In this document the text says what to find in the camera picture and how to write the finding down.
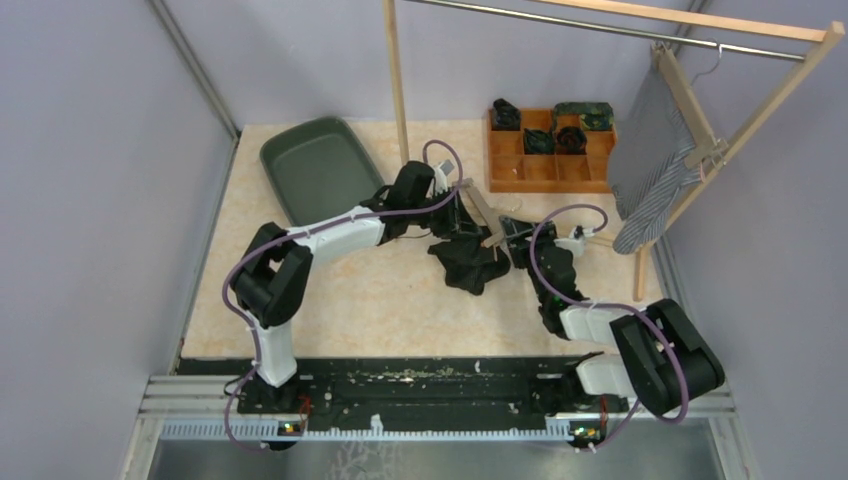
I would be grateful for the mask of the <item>wooden clip hanger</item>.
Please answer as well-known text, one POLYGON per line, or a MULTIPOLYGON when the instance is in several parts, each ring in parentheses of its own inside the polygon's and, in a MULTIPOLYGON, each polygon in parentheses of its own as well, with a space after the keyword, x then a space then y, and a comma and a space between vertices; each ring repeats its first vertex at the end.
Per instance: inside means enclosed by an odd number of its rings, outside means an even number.
POLYGON ((499 197, 494 204, 491 204, 472 179, 457 182, 456 186, 460 187, 463 198, 470 201, 477 216, 490 231, 490 235, 482 241, 481 245, 485 248, 494 248, 504 244, 506 234, 500 218, 517 213, 523 207, 523 200, 516 194, 510 193, 506 197, 499 197))
POLYGON ((690 80, 671 48, 657 42, 651 49, 653 63, 668 85, 675 105, 694 140, 695 147, 685 159, 685 165, 690 169, 698 169, 705 160, 722 155, 728 148, 728 143, 715 134, 690 80))

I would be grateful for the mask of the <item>black underwear orange trim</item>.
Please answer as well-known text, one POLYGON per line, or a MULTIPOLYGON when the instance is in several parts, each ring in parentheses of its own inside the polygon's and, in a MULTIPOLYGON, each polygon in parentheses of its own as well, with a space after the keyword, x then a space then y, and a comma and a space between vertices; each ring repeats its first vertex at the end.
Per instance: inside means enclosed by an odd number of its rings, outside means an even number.
POLYGON ((511 269, 506 253, 500 247, 485 248, 482 241, 490 235, 485 225, 480 238, 446 240, 428 247, 427 253, 435 256, 445 270, 444 282, 448 287, 457 288, 480 296, 485 285, 505 276, 511 269))

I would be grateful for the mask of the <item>grey striped underwear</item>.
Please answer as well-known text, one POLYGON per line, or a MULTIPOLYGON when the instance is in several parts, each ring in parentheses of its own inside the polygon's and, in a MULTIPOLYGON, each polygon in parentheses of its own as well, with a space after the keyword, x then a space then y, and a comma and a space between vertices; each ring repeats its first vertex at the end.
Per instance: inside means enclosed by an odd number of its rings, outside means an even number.
POLYGON ((613 241, 621 255, 659 238, 672 207, 700 174, 685 164, 696 143, 662 74, 644 78, 628 116, 617 123, 607 183, 623 226, 613 241))

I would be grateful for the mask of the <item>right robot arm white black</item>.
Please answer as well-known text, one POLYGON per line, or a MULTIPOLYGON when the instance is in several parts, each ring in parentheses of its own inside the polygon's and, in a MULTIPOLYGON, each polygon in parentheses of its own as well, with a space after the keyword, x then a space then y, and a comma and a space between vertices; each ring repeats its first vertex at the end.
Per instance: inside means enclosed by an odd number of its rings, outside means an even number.
POLYGON ((582 360, 563 385, 576 412, 590 411, 602 395, 635 398, 664 417, 725 383, 717 356, 683 308, 664 298, 645 307, 592 301, 577 288, 576 255, 593 232, 574 227, 564 237, 552 222, 499 219, 513 265, 526 271, 546 329, 565 340, 615 348, 582 360))

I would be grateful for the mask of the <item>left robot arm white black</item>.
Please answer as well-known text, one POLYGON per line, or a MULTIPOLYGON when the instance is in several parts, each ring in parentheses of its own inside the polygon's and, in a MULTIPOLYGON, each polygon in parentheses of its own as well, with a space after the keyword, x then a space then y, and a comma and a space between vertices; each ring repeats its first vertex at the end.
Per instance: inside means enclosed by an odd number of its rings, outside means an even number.
POLYGON ((227 275, 225 305, 248 325, 256 350, 253 368, 264 382, 260 399, 277 414, 292 411, 300 388, 291 322, 300 309, 310 274, 348 254, 404 236, 411 226, 449 236, 459 210, 459 190, 448 180, 456 165, 412 161, 391 185, 346 213, 318 223, 260 227, 242 259, 227 275))

